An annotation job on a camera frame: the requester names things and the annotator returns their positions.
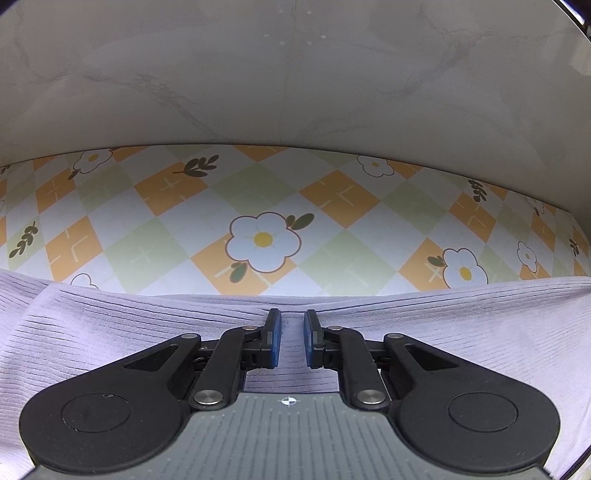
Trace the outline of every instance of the light green diamond tile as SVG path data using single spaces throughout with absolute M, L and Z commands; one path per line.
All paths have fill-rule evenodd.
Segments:
M 376 295 L 396 274 L 347 231 L 338 234 L 299 266 L 331 296 Z
M 6 193 L 6 210 L 10 212 L 25 198 L 35 192 L 35 177 L 31 174 Z
M 12 165 L 8 165 L 8 168 L 5 170 L 6 175 L 4 178 L 8 178 L 8 185 L 12 188 L 12 184 L 16 181 L 21 181 L 28 175 L 33 173 L 33 161 L 32 160 L 25 160 L 18 163 L 13 163 Z
M 78 195 L 87 213 L 132 187 L 131 180 L 118 165 L 104 169 L 79 185 Z
M 27 233 L 25 234 L 25 230 L 29 227 L 33 227 L 37 229 L 37 233 Z M 25 248 L 21 252 L 21 248 L 18 246 L 18 243 L 21 241 L 27 242 L 27 236 L 33 236 L 33 242 L 31 245 L 26 244 Z M 23 263 L 25 263 L 29 258 L 35 255 L 39 250 L 45 248 L 45 240 L 43 240 L 43 233 L 41 231 L 41 222 L 39 222 L 39 217 L 31 219 L 30 222 L 22 227 L 17 233 L 11 236 L 7 242 L 7 255 L 8 255 L 8 268 L 10 270 L 16 270 L 19 268 Z
M 572 231 L 569 232 L 567 229 L 562 227 L 562 225 L 558 224 L 556 225 L 554 233 L 556 234 L 557 240 L 561 241 L 565 247 L 571 248 L 570 239 L 573 237 Z
M 357 155 L 352 155 L 350 153 L 326 152 L 324 150 L 308 150 L 308 152 L 316 155 L 318 158 L 321 158 L 326 163 L 332 165 L 334 168 L 342 167 L 352 160 L 357 159 Z
M 501 211 L 496 217 L 496 221 L 504 226 L 505 229 L 517 239 L 517 241 L 527 244 L 531 232 L 530 225 L 527 225 L 527 223 L 525 223 L 524 220 L 507 205 L 501 207 Z
M 424 235 L 428 235 L 446 213 L 445 209 L 407 181 L 382 202 Z
M 552 276 L 553 277 L 571 277 L 573 275 L 572 272 L 569 272 L 567 268 L 562 264 L 558 257 L 554 256 L 554 265 L 552 267 Z
M 127 293 L 137 293 L 180 265 L 188 255 L 154 218 L 105 250 L 105 255 Z
M 211 145 L 167 145 L 166 149 L 177 157 L 180 161 L 186 160 L 189 157 L 193 157 L 201 150 L 210 148 Z
M 261 164 L 254 164 L 212 187 L 242 215 L 258 215 L 296 191 Z
M 469 185 L 468 179 L 466 177 L 462 177 L 461 175 L 456 175 L 455 173 L 449 173 L 446 171 L 440 171 L 439 173 L 459 189 L 464 190 L 466 186 Z
M 500 283 L 504 281 L 519 280 L 519 276 L 515 273 L 499 255 L 494 253 L 492 248 L 488 245 L 478 258 L 478 264 L 484 268 L 488 283 Z

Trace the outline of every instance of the yellow flower center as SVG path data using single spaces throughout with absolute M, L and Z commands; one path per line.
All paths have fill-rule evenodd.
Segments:
M 466 281 L 469 281 L 469 280 L 471 280 L 471 279 L 472 279 L 472 272 L 470 271 L 470 269 L 469 269 L 469 268 L 462 267 L 462 268 L 460 269 L 460 276 L 461 276 L 461 277 L 462 277 L 464 280 L 466 280 Z
M 253 240 L 256 246 L 266 248 L 273 243 L 273 236 L 267 232 L 258 232 Z

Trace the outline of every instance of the white flower print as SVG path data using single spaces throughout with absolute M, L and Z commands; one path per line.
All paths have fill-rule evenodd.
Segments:
M 357 161 L 361 163 L 363 171 L 372 177 L 383 177 L 384 175 L 394 175 L 394 169 L 387 160 L 383 158 L 365 157 L 360 155 Z
M 226 244 L 228 256 L 248 262 L 261 273 L 279 270 L 285 259 L 301 247 L 300 237 L 288 229 L 285 218 L 274 212 L 238 217 L 230 224 L 230 233 L 232 238 Z
M 109 149 L 89 150 L 83 152 L 80 158 L 74 163 L 70 178 L 73 179 L 79 173 L 90 173 L 96 167 L 109 160 L 112 156 L 113 152 Z
M 70 285 L 74 285 L 75 287 L 98 288 L 92 283 L 92 278 L 88 273 L 78 273 L 77 276 L 72 278 Z
M 527 203 L 529 203 L 532 208 L 535 210 L 536 215 L 539 217 L 540 214 L 544 213 L 544 202 L 541 202 L 539 200 L 530 198 L 530 197 L 526 197 L 527 198 Z
M 486 272 L 478 265 L 476 257 L 467 248 L 457 251 L 448 248 L 443 252 L 443 261 L 446 264 L 443 280 L 448 287 L 487 285 Z
M 538 259 L 535 256 L 534 251 L 523 242 L 517 244 L 517 257 L 521 263 L 531 270 L 532 273 L 538 271 Z

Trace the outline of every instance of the orange diamond tile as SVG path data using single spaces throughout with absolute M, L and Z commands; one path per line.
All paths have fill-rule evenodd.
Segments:
M 234 148 L 254 161 L 265 160 L 287 149 L 287 147 L 259 147 L 257 145 L 234 145 Z
M 579 244 L 585 257 L 589 257 L 589 244 L 587 243 L 587 239 L 575 227 L 573 227 L 573 240 Z
M 114 148 L 113 158 L 116 162 L 124 161 L 126 158 L 130 157 L 131 155 L 135 155 L 138 152 L 146 149 L 148 147 L 121 147 L 121 148 Z
M 68 179 L 70 173 L 72 172 L 68 169 L 63 170 L 37 189 L 35 196 L 39 213 L 44 212 L 59 199 L 74 191 L 76 185 Z
M 427 238 L 399 272 L 419 291 L 447 288 L 443 281 L 444 267 L 435 267 L 427 261 L 428 257 L 438 256 L 443 256 L 443 249 Z
M 490 183 L 487 183 L 486 185 L 488 185 L 488 189 L 494 193 L 496 196 L 498 196 L 501 200 L 505 200 L 505 197 L 507 196 L 507 189 L 504 189 L 503 187 L 497 187 L 496 185 L 491 185 Z
M 0 218 L 0 247 L 6 243 L 6 216 Z
M 339 170 L 308 185 L 300 193 L 344 228 L 374 208 L 379 200 Z
M 170 210 L 207 188 L 203 180 L 185 175 L 183 168 L 183 163 L 176 163 L 135 186 L 154 215 Z
M 46 251 L 53 278 L 63 281 L 99 255 L 103 248 L 90 220 L 84 217 L 48 242 Z
M 196 267 L 223 295 L 260 295 L 296 267 L 289 258 L 279 270 L 272 273 L 259 273 L 248 267 L 244 278 L 232 283 L 230 273 L 234 260 L 226 253 L 226 243 L 230 238 L 230 234 L 227 234 L 191 257 Z
M 543 221 L 538 215 L 534 215 L 531 220 L 531 229 L 539 236 L 544 243 L 554 251 L 554 245 L 556 244 L 556 235 L 552 229 Z
M 394 169 L 396 173 L 402 175 L 405 179 L 409 179 L 412 177 L 416 172 L 421 171 L 423 167 L 419 167 L 418 165 L 411 165 L 410 163 L 402 163 L 396 160 L 387 160 L 390 166 Z
M 574 261 L 574 276 L 587 277 L 587 272 L 583 269 L 583 266 L 576 260 Z
M 483 242 L 488 242 L 495 227 L 495 218 L 466 193 L 462 193 L 449 212 L 466 225 Z
M 544 267 L 542 267 L 542 265 L 540 265 L 537 262 L 536 262 L 536 265 L 538 265 L 538 271 L 536 273 L 533 273 L 525 265 L 522 265 L 521 271 L 519 272 L 520 279 L 521 280 L 535 280 L 536 278 L 550 278 L 552 276 L 544 269 Z
M 39 170 L 43 165 L 53 160 L 57 155 L 51 157 L 36 158 L 33 160 L 33 171 Z

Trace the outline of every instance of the black circular housing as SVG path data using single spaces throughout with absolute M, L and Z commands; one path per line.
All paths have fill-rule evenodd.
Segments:
M 79 379 L 42 390 L 23 408 L 20 433 L 35 463 L 63 472 L 117 471 L 163 450 L 181 428 L 186 412 L 159 384 L 122 382 L 88 393 L 86 381 L 73 382 Z
M 503 375 L 466 381 L 454 370 L 419 382 L 401 403 L 396 424 L 418 453 L 462 472 L 543 464 L 560 425 L 552 402 Z

